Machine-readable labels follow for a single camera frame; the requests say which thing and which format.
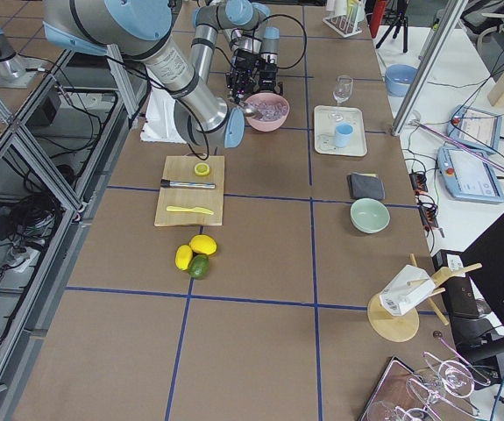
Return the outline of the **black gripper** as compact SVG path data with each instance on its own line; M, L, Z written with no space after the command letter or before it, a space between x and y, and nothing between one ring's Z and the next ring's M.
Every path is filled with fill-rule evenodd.
M259 62L259 53L242 48L233 52L231 70L225 75L229 99L233 103L240 103L242 95L251 95L258 91L256 73Z
M284 95L283 82L277 81L278 66L276 63L263 62L259 66L258 92L272 92Z

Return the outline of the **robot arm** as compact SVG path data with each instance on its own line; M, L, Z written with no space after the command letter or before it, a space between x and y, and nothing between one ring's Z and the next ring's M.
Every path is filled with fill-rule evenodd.
M244 32L233 40L231 70L225 76L235 103L264 91L283 95L283 82L277 80L279 41L279 30L270 26L259 35Z
M194 11L195 39L185 56L174 42L166 1L46 1L44 30L55 45L104 56L109 45L142 63L175 101L177 132L195 145L238 146L245 133L240 107L230 107L207 84L219 32L238 29L236 56L260 52L271 11L250 1L219 1Z

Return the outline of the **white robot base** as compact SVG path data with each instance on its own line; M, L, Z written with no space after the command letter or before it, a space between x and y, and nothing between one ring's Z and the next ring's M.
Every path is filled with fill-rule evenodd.
M186 144L175 126L174 107L175 100L165 90L152 88L140 133L142 141Z

